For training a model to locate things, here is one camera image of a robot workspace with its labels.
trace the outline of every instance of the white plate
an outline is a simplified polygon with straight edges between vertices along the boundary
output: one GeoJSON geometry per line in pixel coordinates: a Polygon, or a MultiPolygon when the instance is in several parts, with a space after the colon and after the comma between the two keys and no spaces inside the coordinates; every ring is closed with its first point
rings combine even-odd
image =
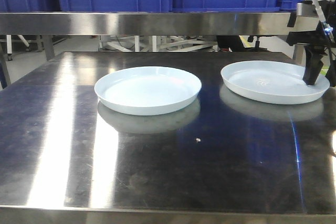
{"type": "Polygon", "coordinates": [[[270,104],[257,102],[230,91],[224,84],[220,89],[221,100],[230,108],[244,115],[276,122],[311,120],[323,112],[323,100],[306,104],[270,104]]]}
{"type": "Polygon", "coordinates": [[[130,115],[160,115],[191,104],[201,89],[193,74],[176,68],[138,67],[110,73],[94,90],[108,108],[130,115]]]}
{"type": "Polygon", "coordinates": [[[221,70],[226,86],[252,100],[274,104],[302,104],[319,99],[329,81],[319,75],[315,85],[302,80],[304,67],[275,61],[241,61],[221,70]]]}
{"type": "Polygon", "coordinates": [[[98,103],[100,116],[118,132],[154,134],[175,131],[197,118],[201,110],[200,102],[195,99],[187,107],[164,115],[126,115],[110,110],[98,103]]]}

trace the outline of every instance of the metal table surface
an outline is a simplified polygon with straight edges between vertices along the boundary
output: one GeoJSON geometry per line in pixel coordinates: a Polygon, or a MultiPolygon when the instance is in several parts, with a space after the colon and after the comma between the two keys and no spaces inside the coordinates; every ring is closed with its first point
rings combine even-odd
{"type": "Polygon", "coordinates": [[[277,52],[66,52],[0,92],[0,223],[336,223],[336,93],[273,105],[223,66],[277,52]],[[182,111],[138,117],[93,86],[136,66],[202,81],[182,111]]]}

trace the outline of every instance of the plate rim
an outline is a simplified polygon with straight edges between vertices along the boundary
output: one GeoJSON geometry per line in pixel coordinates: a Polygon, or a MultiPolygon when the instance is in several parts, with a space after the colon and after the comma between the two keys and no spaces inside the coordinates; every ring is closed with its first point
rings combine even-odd
{"type": "Polygon", "coordinates": [[[113,105],[116,105],[116,106],[122,106],[122,107],[124,107],[124,108],[135,108],[135,109],[146,109],[146,108],[155,109],[155,108],[162,108],[162,107],[169,106],[169,105],[176,105],[176,104],[178,104],[178,103],[183,103],[183,102],[185,102],[185,101],[187,101],[187,100],[189,100],[189,99],[191,99],[191,98],[196,98],[196,96],[197,96],[198,93],[200,92],[201,88],[202,88],[202,82],[201,82],[201,80],[199,79],[199,77],[196,76],[196,75],[193,74],[193,73],[190,73],[190,72],[186,71],[186,70],[183,70],[183,69],[180,69],[180,68],[165,67],[165,66],[141,66],[141,67],[132,67],[132,68],[120,69],[120,70],[117,70],[117,71],[115,71],[115,72],[106,74],[105,76],[101,77],[101,78],[95,83],[95,85],[94,85],[94,90],[95,90],[95,91],[94,91],[94,92],[96,93],[96,95],[98,96],[98,98],[99,98],[100,100],[104,100],[104,101],[106,101],[106,102],[108,102],[108,103],[112,103],[113,105]],[[194,92],[193,95],[189,96],[189,97],[186,98],[186,99],[178,100],[178,101],[176,101],[176,102],[174,102],[174,103],[167,103],[167,104],[157,105],[157,106],[131,106],[131,105],[118,104],[118,103],[114,103],[114,102],[110,102],[110,101],[108,101],[107,99],[105,99],[103,96],[101,96],[101,95],[97,92],[96,87],[98,86],[99,82],[101,82],[103,79],[108,78],[109,76],[111,76],[111,75],[113,75],[113,74],[115,74],[115,73],[117,73],[117,72],[130,71],[130,70],[132,70],[132,69],[142,69],[142,68],[164,68],[164,69],[174,69],[174,70],[178,70],[178,71],[181,71],[181,72],[185,72],[185,73],[191,75],[191,76],[196,80],[197,85],[198,85],[198,87],[197,87],[197,92],[194,92]]]}
{"type": "MultiPolygon", "coordinates": [[[[272,61],[272,60],[244,60],[244,61],[238,61],[238,62],[234,62],[234,63],[228,64],[228,65],[224,66],[221,69],[220,75],[222,76],[222,78],[223,78],[223,80],[224,80],[224,82],[225,82],[226,85],[229,84],[229,85],[232,85],[232,86],[234,86],[236,88],[243,89],[243,90],[246,90],[246,91],[249,91],[249,92],[258,93],[258,94],[264,94],[264,95],[271,95],[271,96],[275,96],[275,97],[306,97],[306,96],[311,96],[311,95],[317,95],[317,94],[325,93],[328,90],[328,88],[330,87],[330,84],[329,84],[328,87],[324,88],[323,90],[321,90],[319,92],[316,92],[316,93],[313,93],[313,94],[301,94],[301,95],[271,94],[271,93],[259,92],[259,91],[252,90],[252,89],[247,89],[247,88],[241,87],[239,85],[236,85],[234,83],[231,83],[223,75],[223,71],[224,71],[224,69],[226,67],[229,67],[229,66],[232,66],[232,65],[237,65],[237,64],[240,64],[242,62],[267,62],[267,63],[272,62],[272,63],[276,63],[276,64],[281,64],[281,65],[292,65],[292,66],[294,66],[296,68],[304,68],[304,67],[296,65],[296,64],[291,64],[291,63],[286,63],[286,62],[281,62],[281,61],[272,61]]],[[[319,76],[321,76],[321,77],[323,77],[323,78],[325,78],[327,80],[327,78],[325,76],[323,76],[322,74],[319,74],[319,76]]]]}

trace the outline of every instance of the metal rail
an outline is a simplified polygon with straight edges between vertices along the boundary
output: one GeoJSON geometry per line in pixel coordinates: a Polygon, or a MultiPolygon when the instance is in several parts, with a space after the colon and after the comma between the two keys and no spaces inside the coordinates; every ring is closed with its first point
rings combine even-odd
{"type": "Polygon", "coordinates": [[[290,13],[0,13],[0,34],[287,35],[315,30],[317,18],[290,13]]]}

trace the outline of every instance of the floor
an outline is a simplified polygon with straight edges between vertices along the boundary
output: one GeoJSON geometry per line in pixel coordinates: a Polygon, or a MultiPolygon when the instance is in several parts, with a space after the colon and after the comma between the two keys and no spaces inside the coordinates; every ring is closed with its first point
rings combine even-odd
{"type": "MultiPolygon", "coordinates": [[[[247,37],[243,37],[245,46],[253,46],[254,42],[248,43],[247,37]]],[[[292,57],[294,48],[290,47],[283,39],[278,37],[261,37],[260,47],[267,48],[269,51],[281,51],[289,57],[292,57]]],[[[64,51],[98,51],[99,38],[91,36],[71,36],[68,39],[54,45],[55,55],[64,51]]],[[[45,52],[25,52],[24,50],[15,50],[13,45],[13,61],[7,61],[9,76],[12,82],[17,81],[32,70],[38,68],[46,62],[45,52]]]]}

